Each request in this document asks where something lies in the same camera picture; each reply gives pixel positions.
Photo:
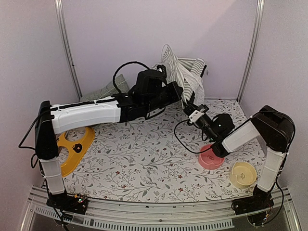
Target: floral tablecloth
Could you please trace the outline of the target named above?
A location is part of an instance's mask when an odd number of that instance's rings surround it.
[[[246,120],[236,101],[206,100],[207,114],[231,114],[235,126]],[[94,198],[135,202],[194,202],[250,195],[230,183],[229,173],[236,161],[251,163],[258,177],[265,161],[257,140],[228,155],[216,170],[206,170],[198,155],[185,150],[176,140],[175,125],[187,119],[180,103],[150,120],[95,125],[95,139],[83,159],[64,178],[69,193],[85,193]],[[68,139],[82,137],[83,129],[69,131]],[[180,139],[192,150],[207,143],[201,131],[185,123],[178,127]],[[60,161],[68,153],[62,149]]]

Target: white wall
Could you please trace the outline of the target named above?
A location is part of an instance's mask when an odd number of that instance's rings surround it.
[[[66,0],[63,5],[84,94],[104,87],[123,63],[159,62],[168,43],[178,57],[207,61],[207,98],[236,98],[257,1]],[[123,69],[131,86],[142,68]]]
[[[75,102],[53,1],[0,1],[0,230],[15,231],[31,186],[32,151],[18,143],[43,100]],[[34,134],[26,142],[34,145]]]
[[[289,188],[303,230],[308,230],[308,1],[265,2],[242,105],[252,115],[268,104],[295,122],[282,185]]]

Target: folded cloth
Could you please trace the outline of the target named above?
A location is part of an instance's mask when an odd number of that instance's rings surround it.
[[[195,94],[194,104],[204,103],[205,93],[203,88],[202,74],[205,72],[206,64],[202,59],[179,59],[169,45],[163,47],[161,62],[166,67],[167,83],[176,81],[183,88],[182,99],[184,102],[190,100],[193,92]]]
[[[128,92],[129,87],[128,84],[122,74],[116,77],[115,79],[116,85],[120,88],[122,92]],[[100,90],[96,90],[94,92],[91,92],[87,95],[84,95],[81,97],[80,101],[89,101],[89,100],[98,100],[105,98],[107,96],[111,96],[113,94],[117,94],[117,90],[114,88],[112,81],[108,83],[108,85]]]

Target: plastic bowl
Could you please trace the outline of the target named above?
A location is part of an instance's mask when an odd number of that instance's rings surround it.
[[[211,144],[208,144],[201,148],[201,152],[208,149],[211,146]],[[214,170],[219,168],[222,163],[225,161],[225,158],[217,157],[212,149],[209,149],[208,151],[201,153],[199,155],[199,164],[208,170]]]
[[[248,188],[257,179],[255,168],[247,162],[236,162],[230,173],[231,183],[239,189]]]

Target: yellow bowl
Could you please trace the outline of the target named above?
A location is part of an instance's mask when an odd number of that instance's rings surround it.
[[[230,173],[231,183],[239,188],[245,189],[252,185],[257,179],[255,168],[247,162],[236,162]]]

